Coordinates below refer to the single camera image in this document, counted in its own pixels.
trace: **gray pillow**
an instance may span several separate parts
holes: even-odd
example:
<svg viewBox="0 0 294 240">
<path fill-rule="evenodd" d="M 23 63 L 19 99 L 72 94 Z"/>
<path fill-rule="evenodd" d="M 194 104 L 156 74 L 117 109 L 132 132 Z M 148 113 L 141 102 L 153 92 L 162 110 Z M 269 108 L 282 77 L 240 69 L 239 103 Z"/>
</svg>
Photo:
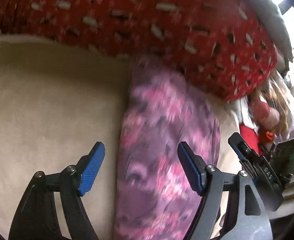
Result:
<svg viewBox="0 0 294 240">
<path fill-rule="evenodd" d="M 293 62 L 292 46 L 278 6 L 272 0 L 248 0 L 272 41 L 285 58 Z"/>
</svg>

